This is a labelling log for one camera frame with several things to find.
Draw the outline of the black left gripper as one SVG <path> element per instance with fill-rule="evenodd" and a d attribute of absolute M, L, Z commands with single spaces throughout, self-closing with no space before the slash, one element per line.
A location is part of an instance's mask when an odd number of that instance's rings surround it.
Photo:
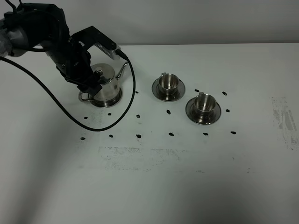
<path fill-rule="evenodd" d="M 90 65 L 91 55 L 78 41 L 70 38 L 58 46 L 50 46 L 47 41 L 45 46 L 50 49 L 46 52 L 47 56 L 67 82 L 75 84 L 81 92 L 90 95 L 95 95 L 102 89 Z"/>

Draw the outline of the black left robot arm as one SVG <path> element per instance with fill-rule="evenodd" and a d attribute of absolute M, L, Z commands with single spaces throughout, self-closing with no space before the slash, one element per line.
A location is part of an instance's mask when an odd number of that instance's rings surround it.
<path fill-rule="evenodd" d="M 40 45 L 64 79 L 83 93 L 96 95 L 102 86 L 91 68 L 89 46 L 70 35 L 64 11 L 54 4 L 23 3 L 0 21 L 18 57 Z"/>

